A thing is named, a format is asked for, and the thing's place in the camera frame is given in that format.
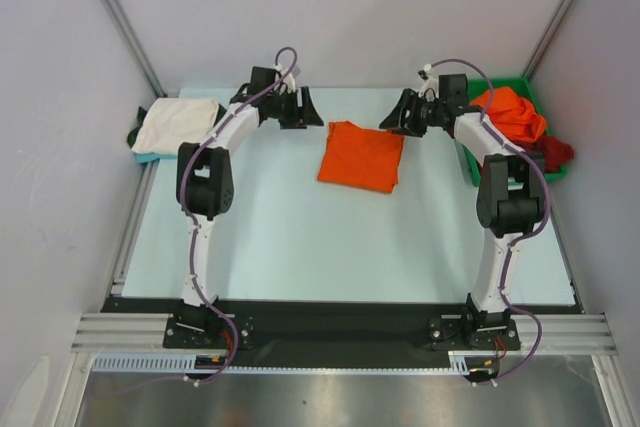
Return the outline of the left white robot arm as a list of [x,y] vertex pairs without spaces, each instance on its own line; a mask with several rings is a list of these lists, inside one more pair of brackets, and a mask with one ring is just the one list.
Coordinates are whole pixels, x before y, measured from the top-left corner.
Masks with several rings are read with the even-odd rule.
[[205,293],[210,237],[219,216],[234,199],[231,160],[246,138],[274,119],[283,130],[321,127],[307,86],[296,85],[294,67],[254,67],[250,81],[231,98],[221,119],[200,142],[184,142],[178,151],[176,198],[189,222],[188,274],[175,314],[197,345],[214,344],[221,323]]

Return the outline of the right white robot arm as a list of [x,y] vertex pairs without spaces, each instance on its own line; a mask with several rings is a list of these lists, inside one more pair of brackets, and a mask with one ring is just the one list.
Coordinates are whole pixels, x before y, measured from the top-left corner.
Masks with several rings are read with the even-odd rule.
[[525,241],[538,235],[550,216],[544,158],[528,154],[494,125],[489,115],[496,91],[488,89],[482,105],[471,102],[464,74],[435,76],[419,71],[419,89],[406,88],[382,130],[421,138],[440,128],[482,163],[476,215],[484,229],[484,246],[475,285],[460,320],[460,334],[473,348],[484,348],[509,329],[516,309],[511,282]]

